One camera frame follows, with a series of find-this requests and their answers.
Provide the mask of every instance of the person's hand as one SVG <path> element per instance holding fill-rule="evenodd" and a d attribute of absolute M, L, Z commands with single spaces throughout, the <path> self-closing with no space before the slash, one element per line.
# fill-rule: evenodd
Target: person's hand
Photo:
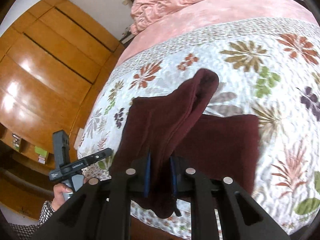
<path fill-rule="evenodd" d="M 54 199 L 52 200 L 52 208 L 54 211 L 57 211 L 59 207 L 65 203 L 63 193 L 71 193 L 72 190 L 67 185 L 63 183 L 59 183 L 57 185 L 54 185 L 53 187 L 53 193 L 54 193 Z"/>

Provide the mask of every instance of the houndstooth shirt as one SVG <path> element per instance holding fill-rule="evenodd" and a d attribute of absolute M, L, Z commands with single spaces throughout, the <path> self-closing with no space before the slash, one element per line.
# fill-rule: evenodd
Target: houndstooth shirt
<path fill-rule="evenodd" d="M 32 234 L 40 226 L 42 226 L 49 219 L 49 217 L 52 216 L 54 210 L 53 210 L 51 204 L 52 203 L 50 201 L 44 202 L 44 204 L 42 206 L 39 222 L 37 225 L 23 226 L 23 225 L 10 224 L 13 231 L 16 232 L 16 234 L 19 236 L 19 238 L 21 240 L 29 240 L 29 238 L 32 236 Z"/>

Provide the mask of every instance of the wooden cabinet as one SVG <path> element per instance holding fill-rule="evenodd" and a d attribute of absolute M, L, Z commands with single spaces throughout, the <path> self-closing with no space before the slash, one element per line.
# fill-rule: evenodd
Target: wooden cabinet
<path fill-rule="evenodd" d="M 52 153 L 52 133 L 73 143 L 124 50 L 103 26 L 68 0 L 41 0 L 0 37 L 0 139 L 26 142 L 22 155 L 34 163 L 34 146 Z M 30 165 L 33 170 L 39 165 Z M 53 158 L 43 165 L 47 172 Z"/>

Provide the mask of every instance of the dark red towel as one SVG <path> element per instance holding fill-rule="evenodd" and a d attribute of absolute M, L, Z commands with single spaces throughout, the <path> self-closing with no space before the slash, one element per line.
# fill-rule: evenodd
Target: dark red towel
<path fill-rule="evenodd" d="M 126 170 L 150 150 L 150 194 L 137 203 L 158 217 L 171 216 L 175 208 L 169 165 L 173 151 L 209 178 L 230 176 L 248 192 L 253 189 L 258 118 L 203 115 L 218 84 L 216 73 L 200 69 L 170 95 L 133 100 L 110 174 Z"/>

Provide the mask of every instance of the metal screw head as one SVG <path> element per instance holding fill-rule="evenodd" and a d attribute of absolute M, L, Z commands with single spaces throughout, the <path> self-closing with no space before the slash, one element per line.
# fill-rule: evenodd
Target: metal screw head
<path fill-rule="evenodd" d="M 194 168 L 187 168 L 187 169 L 186 169 L 186 173 L 187 173 L 187 174 L 190 174 L 190 175 L 191 175 L 191 174 L 195 174 L 195 173 L 196 173 L 196 170 L 195 170 Z"/>
<path fill-rule="evenodd" d="M 231 179 L 230 177 L 224 177 L 223 182 L 226 184 L 231 184 L 233 182 L 233 179 Z"/>
<path fill-rule="evenodd" d="M 130 168 L 130 169 L 127 169 L 127 170 L 125 171 L 125 173 L 128 174 L 128 175 L 133 175 L 133 174 L 136 173 L 136 170 L 133 169 L 133 168 Z"/>
<path fill-rule="evenodd" d="M 90 185 L 96 185 L 99 182 L 99 179 L 91 178 L 91 179 L 89 179 L 88 182 L 89 182 Z"/>

